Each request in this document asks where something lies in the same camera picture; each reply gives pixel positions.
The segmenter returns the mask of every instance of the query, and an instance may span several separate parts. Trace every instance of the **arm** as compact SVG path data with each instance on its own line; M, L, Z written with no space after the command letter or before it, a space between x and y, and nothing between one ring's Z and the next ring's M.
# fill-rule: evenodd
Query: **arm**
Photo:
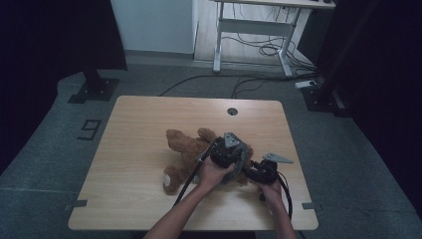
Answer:
M282 188L279 181L271 185L251 181L258 186L258 191L264 193L268 208L273 214L278 239L296 238L295 230L282 199Z
M221 168L206 158L199 170L201 180L198 185L158 220L144 238L177 238L199 202L233 170L234 165Z

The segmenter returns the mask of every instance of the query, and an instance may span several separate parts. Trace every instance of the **hand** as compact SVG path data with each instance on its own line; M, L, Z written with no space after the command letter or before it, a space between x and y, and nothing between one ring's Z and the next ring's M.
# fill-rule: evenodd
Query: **hand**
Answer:
M282 185L278 180L273 182L271 185L259 183L253 180L250 180L250 182L258 186L257 191L259 194L264 194L267 206L271 211L273 211L277 205L283 203Z
M200 180L198 186L210 192L220 184L227 173L232 172L234 169L234 163L228 168L222 168L215 164L210 157L207 157L199 170Z

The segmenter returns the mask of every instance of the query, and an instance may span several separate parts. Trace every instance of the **table top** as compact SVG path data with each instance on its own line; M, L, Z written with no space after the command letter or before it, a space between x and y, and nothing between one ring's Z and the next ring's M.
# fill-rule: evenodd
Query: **table top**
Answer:
M229 108L238 111L235 116ZM196 137L199 127L217 135L233 132L261 161L267 152L292 160L279 163L293 200L296 230L317 228L312 202L283 106L275 101L119 97L111 113L69 220L74 230L148 230L173 205L177 195L162 188L164 167L180 159L168 147L165 131L175 128ZM187 191L194 187L191 184ZM274 224L256 187L237 182L219 185L198 205L185 230L272 230Z
M311 9L333 9L335 3L324 3L322 0L211 0L214 2L224 3L242 3L242 4L255 4L255 5L271 5L271 6L285 6L296 8L311 8Z

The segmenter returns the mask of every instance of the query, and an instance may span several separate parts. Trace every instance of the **stuffed animal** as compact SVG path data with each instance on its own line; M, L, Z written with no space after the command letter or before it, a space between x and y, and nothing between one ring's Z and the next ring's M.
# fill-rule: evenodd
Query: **stuffed animal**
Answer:
M164 169L163 188L167 194L174 194L190 174L194 171L198 161L197 156L205 151L210 143L218 136L209 128L201 127L197 131L199 137L190 137L180 130L168 129L166 137L168 146L181 153L181 160L167 165ZM226 175L225 181L237 177L237 181L245 183L247 178L241 173L242 167L250 167L250 160L253 154L252 148L247 145L246 158L236 163L235 170Z

